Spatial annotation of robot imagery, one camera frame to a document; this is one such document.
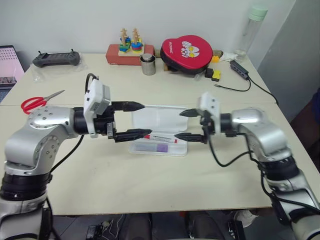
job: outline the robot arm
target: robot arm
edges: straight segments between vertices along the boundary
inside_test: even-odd
[[[51,169],[65,139],[86,134],[94,138],[101,134],[115,142],[124,142],[151,133],[149,129],[117,132],[115,111],[130,112],[145,106],[131,101],[111,102],[109,88],[98,79],[92,80],[84,100],[84,108],[38,108],[7,141],[0,189],[0,240],[49,239],[52,213],[43,208],[46,186],[52,179]]]
[[[180,133],[176,137],[190,142],[211,144],[210,135],[244,135],[249,150],[257,157],[261,184],[282,224],[291,224],[297,240],[320,239],[320,204],[288,147],[283,131],[270,122],[264,111],[246,108],[232,113],[219,112],[219,102],[204,93],[197,108],[180,115],[200,116],[204,135]],[[272,190],[264,188],[264,179]]]

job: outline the white table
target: white table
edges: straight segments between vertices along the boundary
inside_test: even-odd
[[[184,104],[194,108],[195,104]],[[297,165],[320,199],[320,175],[274,103],[223,103],[221,112],[247,107],[266,111],[288,138]],[[119,131],[131,128],[130,113],[117,112]],[[26,122],[19,106],[0,106],[0,152],[4,160],[6,140]],[[200,133],[198,118],[190,118],[188,132]],[[55,162],[78,139],[61,145]],[[243,137],[214,136],[216,154],[226,163],[246,151]],[[56,215],[137,213],[159,211],[261,208],[271,205],[260,186],[260,172],[247,156],[226,168],[219,167],[202,143],[189,143],[185,157],[130,154],[129,142],[114,143],[107,137],[85,136],[80,147],[53,173],[48,184]]]
[[[136,101],[141,104],[194,104],[202,93],[208,91],[221,103],[274,103],[272,96],[252,85],[250,91],[236,92],[215,87],[215,81],[209,78],[194,80],[193,76],[163,71],[163,62],[156,60],[156,74],[146,76],[141,66],[109,65],[104,54],[83,54],[87,69],[48,78],[44,82],[34,82],[29,69],[21,81],[10,91],[1,105],[20,105],[27,98],[45,97],[65,89],[63,94],[50,100],[52,105],[83,104],[84,87],[87,73],[99,76],[100,80],[111,89],[113,101]],[[261,87],[268,89],[247,58],[242,66],[249,71],[250,77]],[[229,62],[211,63],[213,69],[221,71],[220,85],[235,89],[246,89],[248,82],[230,68]],[[59,73],[61,66],[51,66]]]

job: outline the metal cup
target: metal cup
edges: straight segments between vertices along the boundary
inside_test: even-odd
[[[142,72],[145,75],[153,75],[156,73],[156,57],[150,53],[144,53],[140,56]]]

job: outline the water bottle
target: water bottle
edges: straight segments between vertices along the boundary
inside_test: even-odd
[[[241,63],[244,60],[252,42],[257,35],[257,32],[260,29],[262,21],[265,19],[267,12],[268,9],[264,6],[252,6],[248,22],[241,35],[241,39],[237,45],[237,48],[234,51],[234,53],[238,55],[236,57],[237,62]]]

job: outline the game controller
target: game controller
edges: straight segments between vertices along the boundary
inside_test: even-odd
[[[80,62],[80,55],[77,51],[71,49],[71,52],[65,53],[41,53],[32,61],[33,64],[39,68],[52,65],[78,65]]]

